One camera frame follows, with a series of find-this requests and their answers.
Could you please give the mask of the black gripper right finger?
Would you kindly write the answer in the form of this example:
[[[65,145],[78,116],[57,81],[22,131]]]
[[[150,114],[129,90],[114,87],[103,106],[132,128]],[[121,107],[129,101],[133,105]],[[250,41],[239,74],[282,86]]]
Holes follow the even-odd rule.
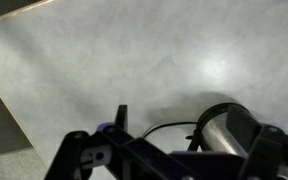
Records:
[[[248,153],[261,130],[261,125],[244,106],[234,104],[228,107],[226,128]]]

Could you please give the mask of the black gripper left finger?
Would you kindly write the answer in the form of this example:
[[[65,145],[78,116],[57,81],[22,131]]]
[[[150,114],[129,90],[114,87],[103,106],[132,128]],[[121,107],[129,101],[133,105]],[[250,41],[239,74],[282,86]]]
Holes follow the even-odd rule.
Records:
[[[115,117],[115,124],[126,131],[128,129],[128,106],[119,105]]]

